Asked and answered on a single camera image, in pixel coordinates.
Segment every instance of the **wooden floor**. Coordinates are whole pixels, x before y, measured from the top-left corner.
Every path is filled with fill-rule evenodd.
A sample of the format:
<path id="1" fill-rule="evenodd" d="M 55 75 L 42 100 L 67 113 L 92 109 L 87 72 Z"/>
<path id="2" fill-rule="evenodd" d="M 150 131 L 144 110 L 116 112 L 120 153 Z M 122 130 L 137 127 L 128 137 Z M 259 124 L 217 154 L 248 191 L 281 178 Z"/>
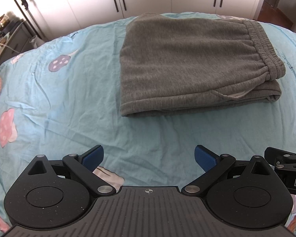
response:
<path id="1" fill-rule="evenodd" d="M 272 23 L 288 29 L 293 25 L 293 23 L 280 10 L 275 10 L 266 2 L 262 5 L 258 21 Z"/>

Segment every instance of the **bed sheet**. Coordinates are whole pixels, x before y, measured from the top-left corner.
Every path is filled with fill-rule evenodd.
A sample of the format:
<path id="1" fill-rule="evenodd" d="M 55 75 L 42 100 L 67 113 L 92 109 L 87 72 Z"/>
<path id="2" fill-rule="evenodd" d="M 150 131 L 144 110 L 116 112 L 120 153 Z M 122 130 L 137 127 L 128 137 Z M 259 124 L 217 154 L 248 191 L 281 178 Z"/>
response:
<path id="1" fill-rule="evenodd" d="M 191 12 L 165 15 L 219 19 Z M 119 112 L 119 50 L 132 19 L 88 27 L 0 66 L 2 222 L 9 224 L 5 193 L 37 154 L 57 160 L 100 144 L 103 170 L 123 178 L 124 185 L 181 188 L 203 173 L 194 161 L 198 144 L 239 160 L 263 155 L 268 146 L 296 153 L 296 34 L 261 23 L 286 66 L 286 75 L 278 81 L 283 94 L 277 102 L 125 118 Z"/>

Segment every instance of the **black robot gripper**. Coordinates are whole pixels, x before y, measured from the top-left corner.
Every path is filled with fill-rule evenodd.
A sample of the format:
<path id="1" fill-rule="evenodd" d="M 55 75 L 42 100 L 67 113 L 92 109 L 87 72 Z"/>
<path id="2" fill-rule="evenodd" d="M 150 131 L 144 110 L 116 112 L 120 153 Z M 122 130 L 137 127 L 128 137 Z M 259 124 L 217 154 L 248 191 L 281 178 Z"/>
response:
<path id="1" fill-rule="evenodd" d="M 181 192 L 122 186 L 118 193 L 92 173 L 103 160 L 99 145 L 60 161 L 37 155 L 6 194 L 13 227 L 5 236 L 294 236 L 284 227 L 293 206 L 284 183 L 296 177 L 287 160 L 295 153 L 267 148 L 266 160 L 250 161 L 201 145 L 194 153 L 205 173 Z"/>

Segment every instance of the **blue gripper pad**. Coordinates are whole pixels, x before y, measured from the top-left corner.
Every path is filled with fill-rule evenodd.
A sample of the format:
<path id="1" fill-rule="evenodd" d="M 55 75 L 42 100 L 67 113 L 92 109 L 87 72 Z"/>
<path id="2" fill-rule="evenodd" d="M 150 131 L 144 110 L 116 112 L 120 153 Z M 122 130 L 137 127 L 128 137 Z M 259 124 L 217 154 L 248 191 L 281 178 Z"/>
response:
<path id="1" fill-rule="evenodd" d="M 202 145 L 196 146 L 194 150 L 194 157 L 197 164 L 205 171 L 209 171 L 216 166 L 220 161 L 220 156 L 213 153 Z"/>
<path id="2" fill-rule="evenodd" d="M 104 150 L 103 147 L 97 145 L 84 154 L 79 156 L 79 162 L 93 172 L 103 161 L 104 158 Z"/>

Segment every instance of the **gray fabric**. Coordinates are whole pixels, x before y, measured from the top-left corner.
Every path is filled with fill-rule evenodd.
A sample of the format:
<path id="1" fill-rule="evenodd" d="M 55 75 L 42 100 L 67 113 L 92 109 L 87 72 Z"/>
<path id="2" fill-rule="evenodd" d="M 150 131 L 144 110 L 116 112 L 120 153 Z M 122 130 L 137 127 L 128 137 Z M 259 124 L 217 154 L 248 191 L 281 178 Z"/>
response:
<path id="1" fill-rule="evenodd" d="M 251 20 L 170 19 L 145 13 L 120 51 L 121 114 L 172 115 L 276 101 L 285 75 Z"/>

